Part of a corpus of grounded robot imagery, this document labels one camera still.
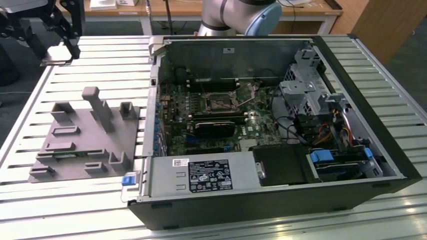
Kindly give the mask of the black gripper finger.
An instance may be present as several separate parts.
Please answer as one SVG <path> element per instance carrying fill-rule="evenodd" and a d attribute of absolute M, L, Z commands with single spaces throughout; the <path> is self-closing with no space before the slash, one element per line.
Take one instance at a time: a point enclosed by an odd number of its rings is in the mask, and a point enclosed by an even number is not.
<path fill-rule="evenodd" d="M 63 40 L 73 59 L 81 58 L 79 39 L 85 33 L 85 1 L 61 0 L 59 5 L 67 10 L 71 22 L 66 19 L 62 10 L 57 6 L 57 0 L 49 0 L 39 18 L 47 29 L 54 31 Z"/>
<path fill-rule="evenodd" d="M 33 27 L 29 25 L 25 28 L 13 27 L 11 25 L 0 26 L 0 37 L 14 38 L 19 43 L 29 47 L 39 60 L 43 60 L 47 55 L 47 47 L 41 41 L 38 35 L 33 32 Z"/>

